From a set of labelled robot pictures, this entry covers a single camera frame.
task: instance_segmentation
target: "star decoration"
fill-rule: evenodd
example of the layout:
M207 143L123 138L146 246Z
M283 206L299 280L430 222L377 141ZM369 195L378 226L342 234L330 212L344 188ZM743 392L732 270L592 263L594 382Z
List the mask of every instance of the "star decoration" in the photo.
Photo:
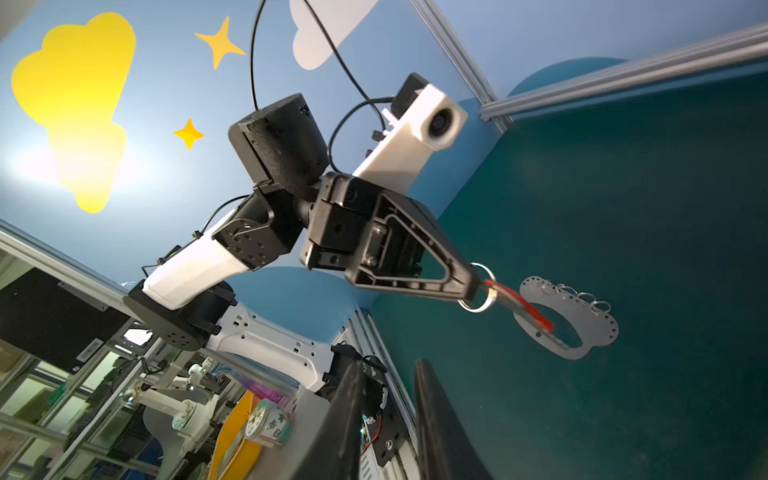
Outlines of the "star decoration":
M192 150L195 140L199 140L203 137L203 134L195 130L192 125L192 119L187 121L187 125L179 131L175 131L174 134L178 136L187 145L188 150Z
M230 18L226 17L224 19L224 23L221 24L221 28L219 28L219 31L216 32L215 35L203 35L201 33L195 34L197 37L202 38L206 43L208 43L211 50L214 51L214 70L219 68L219 62L221 61L221 58L228 53L245 55L244 51L240 50L237 45L230 41L229 37L227 36L229 30Z

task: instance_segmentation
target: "black panel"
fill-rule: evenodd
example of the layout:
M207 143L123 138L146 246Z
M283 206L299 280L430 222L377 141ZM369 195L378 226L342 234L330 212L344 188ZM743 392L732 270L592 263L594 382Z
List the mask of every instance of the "black panel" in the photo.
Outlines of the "black panel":
M0 338L60 369L77 371L128 316L102 312L62 289L59 280L36 268L0 290Z

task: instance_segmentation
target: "green object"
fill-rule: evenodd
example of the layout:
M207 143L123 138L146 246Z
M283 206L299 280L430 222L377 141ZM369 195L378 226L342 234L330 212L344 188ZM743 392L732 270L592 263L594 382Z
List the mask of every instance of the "green object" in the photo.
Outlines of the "green object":
M567 361L501 306L381 295L373 317L498 480L762 478L767 178L765 74L516 121L440 222L515 290L610 301L621 336Z

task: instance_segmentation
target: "yellow container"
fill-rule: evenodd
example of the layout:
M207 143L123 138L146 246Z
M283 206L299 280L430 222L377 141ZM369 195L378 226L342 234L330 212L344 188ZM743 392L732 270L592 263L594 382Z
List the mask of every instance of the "yellow container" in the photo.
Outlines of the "yellow container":
M243 398L237 403L235 408L227 417L224 425L221 426L219 438L216 439L216 448L214 456L210 461L210 470L208 471L208 480L244 480L256 460L261 454L261 445L251 442L240 433L243 431L251 412L259 404L259 399L254 398L251 392L243 395ZM240 445L232 446L232 443L240 440ZM230 447L237 448L228 465L222 465L224 456Z

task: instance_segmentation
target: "white label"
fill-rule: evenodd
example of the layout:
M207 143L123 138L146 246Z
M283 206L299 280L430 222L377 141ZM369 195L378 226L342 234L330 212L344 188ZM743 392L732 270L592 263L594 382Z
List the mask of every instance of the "white label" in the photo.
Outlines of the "white label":
M99 339L93 339L88 344L88 346L85 347L85 349L82 352L80 352L80 355L76 356L74 359L77 360L78 362L86 363L88 359L91 358L91 355L96 353L96 350L98 350L98 347L102 345L104 345L104 342L102 342Z

